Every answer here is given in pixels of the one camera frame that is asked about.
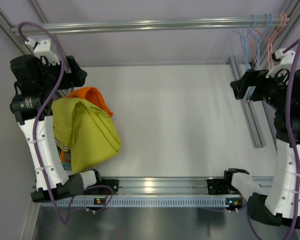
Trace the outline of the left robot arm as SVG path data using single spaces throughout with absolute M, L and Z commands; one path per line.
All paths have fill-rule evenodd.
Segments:
M 16 78 L 10 103 L 19 128 L 27 141 L 36 175 L 34 203 L 46 203 L 90 194 L 102 182 L 95 169 L 67 174 L 59 157 L 50 112 L 54 88 L 66 90 L 84 85 L 87 73 L 71 55 L 65 63 L 53 63 L 46 56 L 22 55 L 10 61 Z

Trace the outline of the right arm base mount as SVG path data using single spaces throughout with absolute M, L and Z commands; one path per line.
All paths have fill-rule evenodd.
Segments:
M 223 178 L 207 179 L 209 195 L 229 195 L 231 193 L 228 182 Z

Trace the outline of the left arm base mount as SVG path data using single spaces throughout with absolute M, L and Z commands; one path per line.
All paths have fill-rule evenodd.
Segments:
M 118 179 L 102 179 L 101 181 L 97 182 L 97 186 L 99 185 L 105 185 L 110 187 L 113 190 L 113 193 L 117 193 L 119 190 L 119 183 L 120 181 Z M 111 191 L 108 188 L 99 187 L 92 190 L 93 194 L 96 195 L 110 195 Z

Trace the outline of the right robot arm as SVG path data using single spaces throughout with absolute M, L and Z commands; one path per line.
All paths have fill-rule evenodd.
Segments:
M 252 220 L 300 230 L 300 70 L 290 77 L 287 69 L 274 75 L 250 69 L 230 87 L 237 100 L 253 88 L 251 100 L 265 101 L 275 110 L 277 159 L 269 194 L 243 169 L 226 170 L 224 180 L 247 200 Z

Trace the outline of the light blue wire hanger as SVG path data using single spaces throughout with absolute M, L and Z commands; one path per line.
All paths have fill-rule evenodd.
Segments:
M 257 34 L 257 16 L 251 15 L 252 23 L 248 27 L 242 27 L 238 29 L 231 29 L 228 33 L 230 53 L 233 61 L 238 70 L 241 70 L 238 60 L 235 59 L 235 49 L 233 44 L 233 36 L 236 35 L 236 39 L 240 43 L 240 52 L 243 55 L 244 71 L 241 72 L 240 76 L 243 77 L 246 71 L 252 69 L 260 69 L 261 64 L 261 34 Z

